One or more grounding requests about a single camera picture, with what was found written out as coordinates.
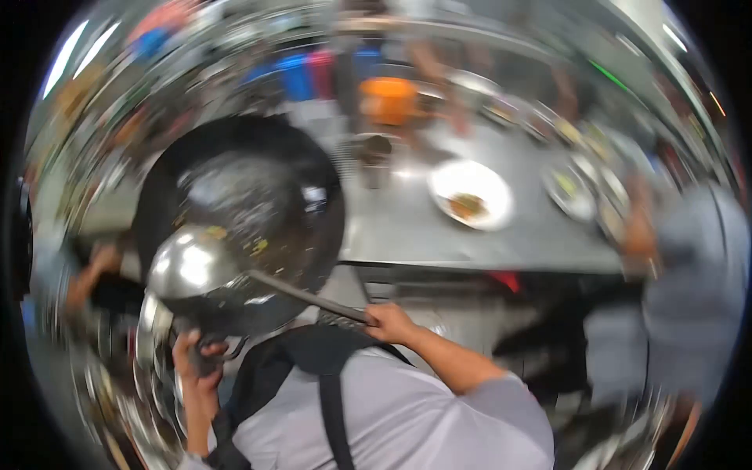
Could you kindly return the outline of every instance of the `grey shirt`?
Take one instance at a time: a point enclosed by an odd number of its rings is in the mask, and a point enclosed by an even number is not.
[[[546,415],[512,374],[458,397],[439,379],[372,348],[353,355],[341,378],[347,437],[359,470],[553,466]],[[233,442],[254,470],[336,468],[317,380],[298,368],[238,427]],[[211,433],[209,445],[215,445]],[[206,468],[186,457],[179,469]]]
[[[656,224],[663,274],[642,306],[609,305],[585,321],[593,402],[645,384],[709,406],[731,358],[747,296],[750,231],[736,200],[701,185]]]

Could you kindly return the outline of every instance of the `wok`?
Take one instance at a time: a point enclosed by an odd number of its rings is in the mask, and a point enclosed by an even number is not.
[[[211,227],[241,271],[317,293],[344,232],[339,178],[304,132],[269,117],[227,117],[177,139],[149,171],[133,223],[142,279],[181,226]],[[201,296],[160,299],[204,335],[264,335],[308,303],[249,278]]]

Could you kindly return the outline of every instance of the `apron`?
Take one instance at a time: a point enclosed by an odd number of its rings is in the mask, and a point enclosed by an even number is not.
[[[252,462],[232,443],[235,430],[269,403],[298,366],[319,378],[321,414],[326,440],[340,470],[354,470],[344,427],[340,373],[358,350],[379,347],[397,359],[410,362],[391,344],[364,333],[337,326],[307,325],[291,329],[251,348],[238,370],[229,401],[217,413],[212,429],[217,447],[206,459],[216,470],[251,470]]]

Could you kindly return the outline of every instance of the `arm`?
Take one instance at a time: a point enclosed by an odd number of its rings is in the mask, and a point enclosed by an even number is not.
[[[465,109],[459,100],[454,87],[447,78],[445,67],[434,54],[433,46],[428,41],[413,40],[407,44],[410,57],[421,75],[435,84],[447,100],[450,109],[450,119],[458,135],[466,135],[468,131]]]
[[[68,281],[68,293],[65,297],[66,310],[76,311],[91,296],[102,273],[117,273],[123,262],[123,255],[114,245],[107,245],[95,250],[92,262]]]
[[[179,335],[172,348],[172,359],[183,389],[183,408],[188,431],[186,451],[206,457],[209,455],[208,436],[211,421],[220,409],[217,386],[222,380],[222,369],[218,368],[207,377],[200,378],[196,374],[188,359],[188,353],[200,338],[198,330]],[[212,344],[202,348],[201,352],[205,356],[210,356],[222,354],[226,350],[226,344]]]
[[[575,121],[578,118],[578,101],[577,91],[572,79],[564,69],[559,67],[551,68],[551,76],[556,84],[558,96],[556,99],[556,113],[568,121]]]
[[[483,382],[507,374],[484,355],[416,325],[397,305],[369,305],[365,312],[372,324],[366,333],[415,351],[455,395],[465,395]]]
[[[627,256],[654,258],[657,247],[650,218],[653,210],[650,187],[643,177],[638,177],[633,181],[630,193],[629,216],[624,220],[624,239],[620,249]]]

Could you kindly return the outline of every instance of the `green light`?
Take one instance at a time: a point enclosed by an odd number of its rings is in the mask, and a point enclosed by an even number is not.
[[[609,78],[609,79],[610,79],[610,80],[611,80],[612,82],[614,82],[614,83],[615,83],[615,84],[617,84],[618,86],[621,86],[621,87],[622,87],[622,88],[624,89],[624,91],[626,91],[626,92],[630,92],[630,93],[632,92],[632,90],[630,90],[629,88],[627,88],[627,87],[626,87],[626,85],[624,85],[624,83],[621,83],[621,82],[619,81],[619,79],[618,79],[618,78],[616,78],[616,77],[615,77],[615,76],[614,76],[614,75],[613,75],[613,74],[612,74],[611,72],[609,72],[609,71],[608,71],[608,70],[606,70],[605,68],[601,67],[600,65],[596,64],[596,63],[595,63],[595,62],[593,62],[592,60],[589,60],[588,62],[590,62],[591,64],[593,64],[593,67],[595,67],[595,68],[597,68],[598,70],[600,70],[600,71],[601,71],[601,73],[602,73],[602,74],[604,74],[604,75],[605,75],[606,77],[608,77],[608,78]]]

